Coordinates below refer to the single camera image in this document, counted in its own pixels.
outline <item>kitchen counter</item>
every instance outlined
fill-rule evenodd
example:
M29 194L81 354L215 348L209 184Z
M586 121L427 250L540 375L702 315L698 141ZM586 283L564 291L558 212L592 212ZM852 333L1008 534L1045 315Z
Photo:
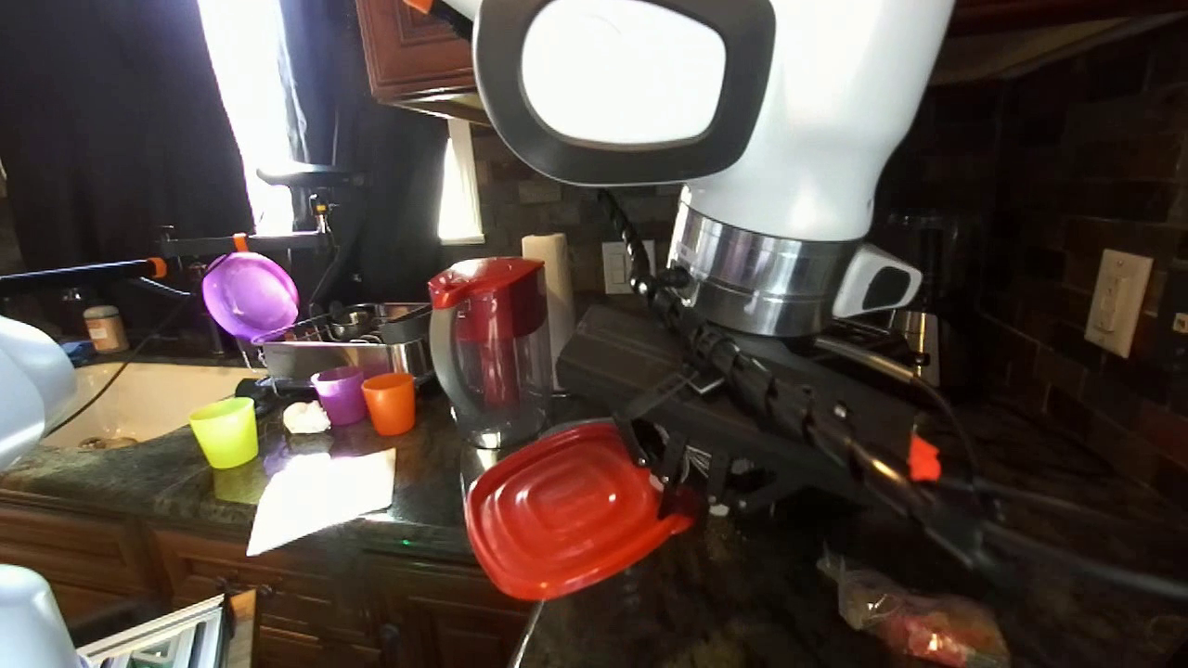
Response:
M975 435L995 428L1014 422L1008 416L971 421ZM279 461L328 444L340 458L394 448L394 503L347 532L368 549L472 564L460 499L492 461L467 444L438 393L420 402L420 428L409 438L347 428L319 443L284 438L273 422L258 435L264 458L237 473L209 473L188 430L128 448L33 448L0 480L0 499L250 534L251 503ZM1063 476L1049 491L1075 487L1084 473ZM874 640L837 621L835 586L815 573L825 549L919 595L985 600L1003 623L1014 666L1100 666L1100 657L1164 666L1188 642L1184 605L1084 586L1058 567L1023 573L1018 591L995 591L887 513L797 499L762 516L704 518L629 573L539 605L518 666L892 666Z

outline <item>bottle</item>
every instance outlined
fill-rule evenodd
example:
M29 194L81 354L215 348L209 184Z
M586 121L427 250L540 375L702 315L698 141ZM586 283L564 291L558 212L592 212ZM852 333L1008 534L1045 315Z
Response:
M92 304L81 320L97 354L127 354L127 329L113 304Z

